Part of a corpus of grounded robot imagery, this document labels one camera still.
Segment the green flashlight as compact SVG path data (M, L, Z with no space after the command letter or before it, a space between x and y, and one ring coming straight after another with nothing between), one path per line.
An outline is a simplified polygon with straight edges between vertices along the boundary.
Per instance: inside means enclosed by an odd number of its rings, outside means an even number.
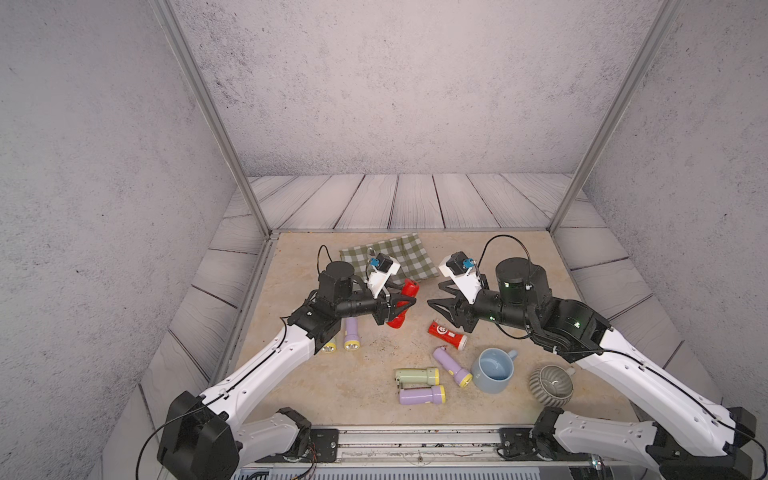
M400 368L395 370L395 381L399 388L417 388L440 384L440 372L436 367Z
M335 352L335 351L337 350L337 343L336 343L336 341L335 341L335 340L331 340L331 341L327 342L327 343L326 343L326 344L323 346L322 350L323 350L325 353L332 353L332 352Z

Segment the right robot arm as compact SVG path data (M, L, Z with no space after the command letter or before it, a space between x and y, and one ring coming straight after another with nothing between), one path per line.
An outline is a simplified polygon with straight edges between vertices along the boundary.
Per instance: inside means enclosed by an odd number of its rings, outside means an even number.
M592 455L642 466L664 479L749 479L752 459L744 446L755 439L756 418L697 393L639 352L596 310L553 295L543 267L529 256L502 260L491 289L479 262L459 251L439 269L443 299L428 304L453 326L470 333L485 320L524 331L527 339L588 371L649 415L617 422L546 407L527 439L501 447L508 460L536 456L557 461Z

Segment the green flashlight top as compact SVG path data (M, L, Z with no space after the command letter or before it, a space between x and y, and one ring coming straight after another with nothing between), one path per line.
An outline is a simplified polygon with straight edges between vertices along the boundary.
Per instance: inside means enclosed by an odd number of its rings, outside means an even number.
M337 343L336 343L336 341L335 341L335 340L331 340L331 341L327 342L327 343L326 343L326 344L323 346L322 350L323 350L325 353L332 353L332 352L335 352L335 351L337 350Z

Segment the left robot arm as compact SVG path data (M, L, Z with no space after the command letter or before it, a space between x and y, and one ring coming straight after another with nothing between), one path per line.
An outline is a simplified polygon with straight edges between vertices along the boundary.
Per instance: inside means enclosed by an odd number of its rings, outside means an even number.
M311 422L284 407L271 417L247 421L256 406L294 369L310 360L340 331L345 319L370 315L391 322L416 302L390 278L399 262L383 253L357 275L345 261L318 272L318 286L283 321L280 333L238 370L194 395L182 392L153 435L158 462L177 479L229 479L249 463L275 455L302 459L310 453Z

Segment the red flashlight with logo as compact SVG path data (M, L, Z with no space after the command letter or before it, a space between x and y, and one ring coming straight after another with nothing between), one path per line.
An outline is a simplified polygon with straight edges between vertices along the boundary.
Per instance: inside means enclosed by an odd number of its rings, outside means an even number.
M464 350L467 344L467 337L464 334L455 332L439 324L437 321L433 321L430 324L428 333L453 346L458 351Z

